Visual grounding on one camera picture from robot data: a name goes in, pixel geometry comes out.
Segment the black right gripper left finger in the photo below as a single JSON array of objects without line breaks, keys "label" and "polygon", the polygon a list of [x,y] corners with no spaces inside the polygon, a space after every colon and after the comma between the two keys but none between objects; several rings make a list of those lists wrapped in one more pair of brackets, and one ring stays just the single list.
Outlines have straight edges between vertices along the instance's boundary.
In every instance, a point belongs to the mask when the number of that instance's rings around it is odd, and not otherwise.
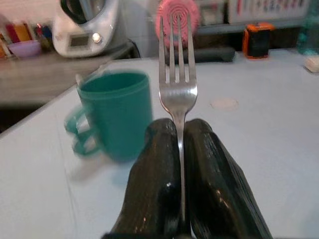
[{"label": "black right gripper left finger", "polygon": [[121,211],[105,239],[174,239],[181,224],[181,179],[177,133],[172,120],[157,119],[133,164]]}]

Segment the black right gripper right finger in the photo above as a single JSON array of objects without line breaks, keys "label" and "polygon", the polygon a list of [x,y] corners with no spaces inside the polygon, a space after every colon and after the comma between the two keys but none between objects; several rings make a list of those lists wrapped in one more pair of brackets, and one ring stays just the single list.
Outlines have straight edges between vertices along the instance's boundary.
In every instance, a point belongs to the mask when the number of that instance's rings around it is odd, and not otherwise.
[{"label": "black right gripper right finger", "polygon": [[184,129],[189,216],[198,239],[270,239],[243,170],[202,119]]}]

